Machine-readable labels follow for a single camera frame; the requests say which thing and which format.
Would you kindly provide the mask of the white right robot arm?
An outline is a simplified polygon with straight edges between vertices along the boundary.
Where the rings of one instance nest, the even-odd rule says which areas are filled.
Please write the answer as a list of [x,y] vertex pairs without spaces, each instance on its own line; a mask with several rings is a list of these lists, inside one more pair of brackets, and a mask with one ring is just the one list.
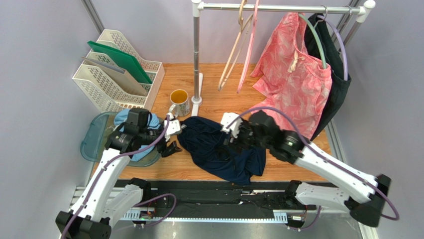
[[388,176],[374,176],[350,167],[297,131],[280,129],[264,107],[255,110],[248,120],[236,113],[224,113],[220,124],[221,130],[229,135],[227,144],[268,149],[276,159],[307,169],[333,184],[326,187],[292,181],[285,195],[295,202],[347,212],[366,226],[379,226],[385,204],[394,206],[388,199]]

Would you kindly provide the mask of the navy blue shorts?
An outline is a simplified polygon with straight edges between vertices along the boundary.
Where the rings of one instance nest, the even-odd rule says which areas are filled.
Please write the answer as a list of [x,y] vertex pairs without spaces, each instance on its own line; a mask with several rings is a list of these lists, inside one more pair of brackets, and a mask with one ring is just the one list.
[[265,149],[251,146],[236,151],[224,144],[226,134],[221,125],[210,119],[189,117],[181,125],[178,142],[202,170],[237,185],[249,185],[252,176],[263,175]]

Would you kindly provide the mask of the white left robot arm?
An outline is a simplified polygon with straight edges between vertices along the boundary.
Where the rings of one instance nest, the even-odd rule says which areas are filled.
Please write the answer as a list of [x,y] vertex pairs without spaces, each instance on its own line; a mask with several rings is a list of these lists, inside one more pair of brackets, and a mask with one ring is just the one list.
[[133,207],[149,205],[169,193],[152,197],[150,182],[133,178],[112,200],[108,200],[121,172],[132,157],[156,148],[162,157],[180,152],[170,137],[181,132],[181,124],[167,113],[155,120],[146,109],[127,110],[126,118],[108,136],[99,165],[77,202],[60,211],[56,225],[63,239],[108,239],[115,224]]

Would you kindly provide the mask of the pink plastic hanger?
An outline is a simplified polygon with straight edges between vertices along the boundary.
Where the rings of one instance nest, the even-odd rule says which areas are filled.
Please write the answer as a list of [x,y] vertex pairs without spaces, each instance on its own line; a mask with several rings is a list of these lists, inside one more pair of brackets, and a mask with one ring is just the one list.
[[250,59],[251,59],[251,54],[252,54],[252,51],[253,51],[253,44],[254,44],[254,39],[255,39],[257,13],[258,13],[259,3],[260,3],[260,0],[257,0],[255,7],[254,7],[254,14],[252,16],[253,27],[252,27],[251,36],[250,36],[250,39],[249,39],[249,44],[248,44],[248,49],[247,49],[247,52],[246,52],[246,58],[245,58],[243,70],[242,70],[241,77],[240,77],[239,84],[238,84],[238,88],[237,88],[238,94],[241,92],[243,83],[245,81],[245,78],[247,77],[247,71],[248,71],[248,67],[249,67],[249,64],[250,64]]

